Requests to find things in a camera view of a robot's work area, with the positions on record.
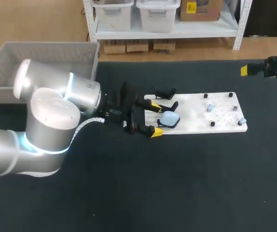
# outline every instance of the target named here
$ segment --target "white board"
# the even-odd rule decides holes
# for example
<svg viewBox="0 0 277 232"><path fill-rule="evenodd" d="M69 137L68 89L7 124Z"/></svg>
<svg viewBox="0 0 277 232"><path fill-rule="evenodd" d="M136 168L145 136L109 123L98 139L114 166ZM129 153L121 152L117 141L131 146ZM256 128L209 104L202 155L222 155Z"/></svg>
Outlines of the white board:
<svg viewBox="0 0 277 232"><path fill-rule="evenodd" d="M229 92L207 93L207 99L204 98L204 94L175 94L171 100L156 99L155 95L145 95L145 99L151 99L156 104L168 107L178 101L179 106L175 112L180 115L180 122L174 129L163 128L164 134L230 133L247 130L246 123L238 125L238 121L244 115L234 92L231 98ZM214 106L211 112L207 112L209 104ZM157 119L160 117L161 113L145 110L146 126L158 127ZM215 122L214 127L210 126L211 122Z"/></svg>

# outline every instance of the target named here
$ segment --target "plastic basket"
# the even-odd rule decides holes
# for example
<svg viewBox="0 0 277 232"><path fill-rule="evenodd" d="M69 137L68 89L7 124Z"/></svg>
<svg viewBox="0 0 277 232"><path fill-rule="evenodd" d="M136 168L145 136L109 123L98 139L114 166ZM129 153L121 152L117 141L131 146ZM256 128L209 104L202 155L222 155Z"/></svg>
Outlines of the plastic basket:
<svg viewBox="0 0 277 232"><path fill-rule="evenodd" d="M49 64L95 80L99 43L6 42L0 49L0 103L23 103L13 94L15 75L24 59Z"/></svg>

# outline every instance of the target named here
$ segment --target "light blue object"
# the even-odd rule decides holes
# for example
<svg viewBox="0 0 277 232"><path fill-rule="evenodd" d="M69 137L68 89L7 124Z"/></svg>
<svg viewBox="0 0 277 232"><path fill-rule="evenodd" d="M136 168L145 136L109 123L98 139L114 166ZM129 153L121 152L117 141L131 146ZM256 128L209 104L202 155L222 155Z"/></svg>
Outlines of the light blue object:
<svg viewBox="0 0 277 232"><path fill-rule="evenodd" d="M242 117L240 120L239 120L239 123L242 125L242 124L245 124L247 122L247 120Z"/></svg>
<svg viewBox="0 0 277 232"><path fill-rule="evenodd" d="M160 118L160 123L165 126L172 127L177 123L179 119L179 114L172 111L165 111Z"/></svg>
<svg viewBox="0 0 277 232"><path fill-rule="evenodd" d="M207 112L211 112L215 107L212 104L209 104L207 107Z"/></svg>

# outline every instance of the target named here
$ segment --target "white shelf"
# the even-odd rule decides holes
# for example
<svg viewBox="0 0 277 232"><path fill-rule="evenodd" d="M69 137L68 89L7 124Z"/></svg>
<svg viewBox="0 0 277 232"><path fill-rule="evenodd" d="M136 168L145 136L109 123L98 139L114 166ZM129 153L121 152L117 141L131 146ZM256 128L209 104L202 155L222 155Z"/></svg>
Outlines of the white shelf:
<svg viewBox="0 0 277 232"><path fill-rule="evenodd" d="M175 38L206 38L236 37L238 24L227 4L223 4L220 19L217 22L180 22L176 14L175 28L170 33L150 33L142 31L139 9L134 7L130 31L103 31L100 24L96 29L97 40L118 39L175 39Z"/></svg>

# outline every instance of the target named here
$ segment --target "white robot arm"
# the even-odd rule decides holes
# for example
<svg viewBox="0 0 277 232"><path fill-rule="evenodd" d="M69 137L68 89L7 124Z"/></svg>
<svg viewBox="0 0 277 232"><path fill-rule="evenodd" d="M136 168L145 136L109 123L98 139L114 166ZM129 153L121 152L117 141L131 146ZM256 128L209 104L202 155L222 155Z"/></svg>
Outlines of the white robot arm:
<svg viewBox="0 0 277 232"><path fill-rule="evenodd" d="M158 91L156 96L171 99L175 92L176 89L168 93ZM75 135L93 121L119 125L125 121L125 131L129 133L137 131L149 138L161 136L163 129L134 122L132 106L157 113L175 111L178 107L177 101L167 107L141 98L128 83L122 85L119 93L103 94L98 82L30 59L24 60L17 71L14 96L27 104L27 126L25 132L0 130L0 175L54 174ZM78 125L81 115L95 114L99 117Z"/></svg>
<svg viewBox="0 0 277 232"><path fill-rule="evenodd" d="M81 114L97 110L100 84L27 59L17 71L14 95L27 103L27 126L25 132L0 130L0 175L54 174L81 128Z"/></svg>

